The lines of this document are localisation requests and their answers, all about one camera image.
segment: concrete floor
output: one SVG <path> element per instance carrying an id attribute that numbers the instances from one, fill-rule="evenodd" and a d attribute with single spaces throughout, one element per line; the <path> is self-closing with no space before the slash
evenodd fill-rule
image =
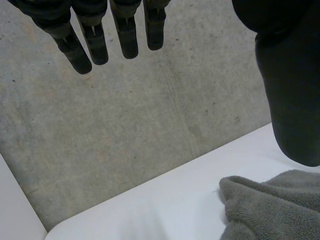
<path id="1" fill-rule="evenodd" d="M 0 153 L 47 230 L 270 120 L 255 34 L 230 0 L 172 0 L 164 47 L 77 74 L 49 35 L 0 1 Z M 75 18 L 73 26 L 84 45 Z"/>

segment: gray towel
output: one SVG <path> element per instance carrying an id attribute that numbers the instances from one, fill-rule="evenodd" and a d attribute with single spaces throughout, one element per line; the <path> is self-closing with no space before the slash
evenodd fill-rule
<path id="1" fill-rule="evenodd" d="M 228 225 L 221 240 L 320 240 L 320 174 L 284 172 L 258 183 L 220 180 Z"/>

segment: metal pin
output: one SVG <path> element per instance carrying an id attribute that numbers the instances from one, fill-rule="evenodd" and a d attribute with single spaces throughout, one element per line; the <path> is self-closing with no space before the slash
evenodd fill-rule
<path id="1" fill-rule="evenodd" d="M 92 26 L 91 29 L 92 29 L 92 32 L 93 32 L 93 36 L 96 36 L 95 26 Z"/>

